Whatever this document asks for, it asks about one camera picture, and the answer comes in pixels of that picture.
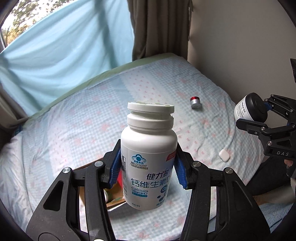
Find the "black-lidded white cream jar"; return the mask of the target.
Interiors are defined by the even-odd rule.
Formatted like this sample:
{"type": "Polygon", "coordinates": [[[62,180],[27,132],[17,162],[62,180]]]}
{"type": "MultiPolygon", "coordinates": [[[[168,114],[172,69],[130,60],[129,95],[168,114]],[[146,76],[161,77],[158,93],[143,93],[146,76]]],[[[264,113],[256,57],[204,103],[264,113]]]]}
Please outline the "black-lidded white cream jar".
{"type": "Polygon", "coordinates": [[[264,123],[267,117],[267,108],[263,100],[254,92],[246,95],[234,108],[235,121],[241,118],[264,123]]]}

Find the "white vitamin bottle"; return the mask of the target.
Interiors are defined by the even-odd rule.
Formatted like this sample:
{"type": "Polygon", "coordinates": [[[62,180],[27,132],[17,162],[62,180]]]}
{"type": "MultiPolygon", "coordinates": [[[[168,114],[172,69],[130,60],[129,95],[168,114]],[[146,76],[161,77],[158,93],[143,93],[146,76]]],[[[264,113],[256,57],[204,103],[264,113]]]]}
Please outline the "white vitamin bottle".
{"type": "Polygon", "coordinates": [[[127,127],[122,131],[123,195],[131,207],[160,207],[168,193],[177,148],[173,105],[129,102],[127,127]]]}

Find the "red rectangular box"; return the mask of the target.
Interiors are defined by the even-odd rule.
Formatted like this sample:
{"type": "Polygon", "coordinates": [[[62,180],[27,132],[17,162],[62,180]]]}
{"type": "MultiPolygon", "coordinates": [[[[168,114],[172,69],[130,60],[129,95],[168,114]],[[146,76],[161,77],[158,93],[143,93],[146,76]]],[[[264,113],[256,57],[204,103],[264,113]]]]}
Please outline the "red rectangular box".
{"type": "Polygon", "coordinates": [[[118,178],[117,178],[118,185],[120,188],[123,188],[123,180],[122,180],[122,170],[119,171],[118,178]]]}

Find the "small white earbuds case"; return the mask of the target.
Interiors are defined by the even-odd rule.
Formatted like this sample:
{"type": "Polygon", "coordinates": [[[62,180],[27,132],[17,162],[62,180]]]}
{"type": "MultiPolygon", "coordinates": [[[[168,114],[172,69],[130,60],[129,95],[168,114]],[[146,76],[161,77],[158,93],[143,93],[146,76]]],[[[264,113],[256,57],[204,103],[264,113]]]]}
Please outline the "small white earbuds case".
{"type": "Polygon", "coordinates": [[[219,152],[219,157],[223,162],[228,162],[230,160],[230,154],[225,149],[219,152]]]}

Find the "pale green lidded jar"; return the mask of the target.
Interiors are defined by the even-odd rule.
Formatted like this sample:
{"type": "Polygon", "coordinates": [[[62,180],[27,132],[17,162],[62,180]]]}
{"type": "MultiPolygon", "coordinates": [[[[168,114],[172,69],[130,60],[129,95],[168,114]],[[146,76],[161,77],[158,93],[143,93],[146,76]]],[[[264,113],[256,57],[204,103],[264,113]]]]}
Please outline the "pale green lidded jar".
{"type": "Polygon", "coordinates": [[[111,200],[111,195],[107,190],[103,190],[104,192],[104,197],[105,197],[105,202],[108,203],[111,200]]]}

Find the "brown cardboard box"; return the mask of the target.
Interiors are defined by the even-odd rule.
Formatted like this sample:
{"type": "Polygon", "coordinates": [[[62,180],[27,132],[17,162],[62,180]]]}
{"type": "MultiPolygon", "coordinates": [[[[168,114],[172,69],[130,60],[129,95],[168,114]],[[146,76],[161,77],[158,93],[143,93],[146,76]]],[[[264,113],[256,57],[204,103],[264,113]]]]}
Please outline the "brown cardboard box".
{"type": "MultiPolygon", "coordinates": [[[[79,185],[79,208],[80,211],[85,211],[85,188],[84,186],[79,185]]],[[[106,203],[107,209],[111,210],[112,208],[116,208],[125,203],[125,199],[123,197],[123,189],[120,188],[118,182],[112,186],[111,189],[105,189],[111,195],[111,200],[106,203]]]]}

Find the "small silver red jar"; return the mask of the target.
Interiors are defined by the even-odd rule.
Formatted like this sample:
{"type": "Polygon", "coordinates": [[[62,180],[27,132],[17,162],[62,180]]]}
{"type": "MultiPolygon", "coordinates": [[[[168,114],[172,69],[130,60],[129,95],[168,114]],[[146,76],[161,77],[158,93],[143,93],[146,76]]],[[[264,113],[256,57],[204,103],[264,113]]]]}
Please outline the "small silver red jar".
{"type": "Polygon", "coordinates": [[[191,97],[190,105],[192,109],[199,109],[201,107],[200,98],[198,96],[191,97]]]}

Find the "light blue bed cover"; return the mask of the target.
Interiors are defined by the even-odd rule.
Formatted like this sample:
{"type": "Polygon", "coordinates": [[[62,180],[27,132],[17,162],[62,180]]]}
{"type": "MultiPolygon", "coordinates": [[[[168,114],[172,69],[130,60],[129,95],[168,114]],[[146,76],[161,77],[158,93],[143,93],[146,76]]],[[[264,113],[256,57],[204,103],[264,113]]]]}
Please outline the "light blue bed cover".
{"type": "Polygon", "coordinates": [[[4,146],[1,200],[22,229],[62,168],[88,164],[114,147],[126,126],[127,104],[138,99],[174,105],[181,147],[206,165],[225,167],[218,156],[225,149],[244,182],[259,167],[259,140],[235,128],[235,104],[223,89],[176,56],[130,63],[35,116],[4,146]],[[191,108],[193,96],[200,98],[199,109],[191,108]]]}

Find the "dark brown curtain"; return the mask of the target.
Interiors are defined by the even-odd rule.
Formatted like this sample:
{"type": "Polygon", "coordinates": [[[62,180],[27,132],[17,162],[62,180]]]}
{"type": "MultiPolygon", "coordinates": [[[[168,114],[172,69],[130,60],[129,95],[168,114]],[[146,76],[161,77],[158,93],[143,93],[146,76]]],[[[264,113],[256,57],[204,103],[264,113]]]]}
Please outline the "dark brown curtain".
{"type": "Polygon", "coordinates": [[[132,60],[173,53],[187,59],[192,1],[128,1],[134,33],[132,60]]]}

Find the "light blue sheer curtain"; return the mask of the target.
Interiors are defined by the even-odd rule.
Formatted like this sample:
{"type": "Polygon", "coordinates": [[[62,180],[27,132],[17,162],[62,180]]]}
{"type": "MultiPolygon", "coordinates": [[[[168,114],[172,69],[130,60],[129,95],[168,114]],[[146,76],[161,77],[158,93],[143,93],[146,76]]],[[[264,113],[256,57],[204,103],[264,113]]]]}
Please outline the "light blue sheer curtain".
{"type": "Polygon", "coordinates": [[[31,116],[91,78],[132,60],[127,1],[75,1],[1,52],[1,86],[31,116]]]}

